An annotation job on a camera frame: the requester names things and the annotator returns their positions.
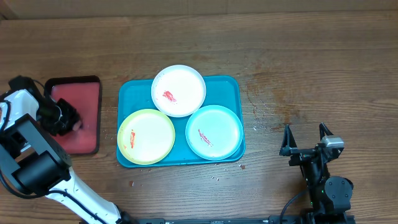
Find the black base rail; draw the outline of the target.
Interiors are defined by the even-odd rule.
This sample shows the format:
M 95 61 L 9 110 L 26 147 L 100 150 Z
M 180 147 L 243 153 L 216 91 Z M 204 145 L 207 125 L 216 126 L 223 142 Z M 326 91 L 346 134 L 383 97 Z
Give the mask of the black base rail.
M 298 215 L 285 215 L 283 224 L 307 223 Z M 141 218 L 137 219 L 140 224 L 280 224 L 280 215 L 271 215 L 268 218 L 221 218 L 221 219 L 184 219 L 166 220 L 164 218 Z M 349 223 L 355 224 L 354 216 L 347 216 L 347 222 L 342 221 L 320 221 L 317 223 Z

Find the white plate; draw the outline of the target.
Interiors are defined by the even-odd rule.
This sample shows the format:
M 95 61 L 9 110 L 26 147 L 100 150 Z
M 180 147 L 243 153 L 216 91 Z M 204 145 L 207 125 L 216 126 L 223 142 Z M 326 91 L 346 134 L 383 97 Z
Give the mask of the white plate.
M 205 81 L 192 67 L 172 65 L 153 79 L 151 97 L 155 107 L 167 116 L 186 117 L 202 106 L 206 97 Z

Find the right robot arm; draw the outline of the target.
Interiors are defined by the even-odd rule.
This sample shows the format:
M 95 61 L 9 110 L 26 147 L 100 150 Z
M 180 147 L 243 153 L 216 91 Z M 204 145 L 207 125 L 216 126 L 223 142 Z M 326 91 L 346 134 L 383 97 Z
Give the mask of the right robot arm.
M 341 155 L 345 148 L 343 139 L 334 135 L 324 123 L 319 124 L 320 142 L 310 149 L 299 149 L 289 125 L 285 126 L 279 154 L 289 156 L 290 166 L 299 166 L 307 188 L 291 198 L 283 207 L 279 223 L 354 223 L 347 216 L 351 209 L 354 184 L 345 177 L 331 176 L 327 163 Z M 287 208 L 299 197 L 308 194 L 311 207 L 300 215 L 285 216 Z

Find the dark red-lined tray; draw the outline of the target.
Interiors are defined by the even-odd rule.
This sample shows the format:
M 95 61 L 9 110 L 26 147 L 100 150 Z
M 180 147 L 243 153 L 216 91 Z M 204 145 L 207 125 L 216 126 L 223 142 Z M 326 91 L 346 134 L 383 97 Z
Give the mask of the dark red-lined tray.
M 64 99 L 78 112 L 82 125 L 54 139 L 68 154 L 94 154 L 100 144 L 102 86 L 95 76 L 51 78 L 45 90 L 55 100 Z

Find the teal plastic tray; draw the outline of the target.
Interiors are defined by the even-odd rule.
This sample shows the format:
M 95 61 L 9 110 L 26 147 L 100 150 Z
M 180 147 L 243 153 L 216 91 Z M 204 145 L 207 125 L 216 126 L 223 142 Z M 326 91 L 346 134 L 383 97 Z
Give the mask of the teal plastic tray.
M 213 75 L 203 78 L 206 84 L 204 105 L 220 105 L 233 111 L 243 121 L 239 85 L 227 75 Z M 151 95 L 152 79 L 130 80 L 122 85 L 118 98 L 118 122 L 122 122 L 133 112 L 142 109 L 156 109 Z M 152 167 L 211 164 L 212 161 L 196 155 L 188 146 L 185 127 L 188 117 L 171 118 L 175 128 L 175 144 L 170 153 Z

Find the light blue plate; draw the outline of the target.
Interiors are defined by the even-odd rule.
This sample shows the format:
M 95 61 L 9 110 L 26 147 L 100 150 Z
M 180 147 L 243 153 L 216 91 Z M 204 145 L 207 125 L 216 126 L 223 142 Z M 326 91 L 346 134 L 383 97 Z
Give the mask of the light blue plate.
M 187 121 L 188 146 L 199 157 L 219 161 L 232 156 L 243 141 L 243 126 L 238 116 L 220 105 L 204 106 Z

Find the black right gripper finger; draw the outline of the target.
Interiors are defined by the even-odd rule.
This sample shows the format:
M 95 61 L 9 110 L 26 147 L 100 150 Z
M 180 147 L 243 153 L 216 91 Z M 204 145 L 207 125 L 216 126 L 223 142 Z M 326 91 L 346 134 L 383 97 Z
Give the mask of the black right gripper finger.
M 280 148 L 280 156 L 291 156 L 292 151 L 295 150 L 295 139 L 288 124 L 284 128 L 284 137 Z
M 319 124 L 319 133 L 320 133 L 320 140 L 322 140 L 325 136 L 333 135 L 333 133 L 327 128 L 325 123 Z

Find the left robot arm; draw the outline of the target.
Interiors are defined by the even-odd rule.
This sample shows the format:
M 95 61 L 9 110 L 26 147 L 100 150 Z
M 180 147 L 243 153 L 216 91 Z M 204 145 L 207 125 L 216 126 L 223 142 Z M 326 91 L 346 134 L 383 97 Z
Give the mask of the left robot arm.
M 23 199 L 47 197 L 86 223 L 135 223 L 127 212 L 99 196 L 72 168 L 66 151 L 54 140 L 79 126 L 77 110 L 54 100 L 38 81 L 17 76 L 1 95 L 1 183 Z

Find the yellow-green plate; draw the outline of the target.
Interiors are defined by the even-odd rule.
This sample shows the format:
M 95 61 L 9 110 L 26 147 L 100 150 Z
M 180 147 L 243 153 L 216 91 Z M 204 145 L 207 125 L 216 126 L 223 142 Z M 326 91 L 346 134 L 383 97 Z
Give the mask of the yellow-green plate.
M 138 165 L 164 159 L 174 146 L 175 128 L 158 110 L 143 109 L 130 114 L 120 125 L 117 144 L 121 154 Z

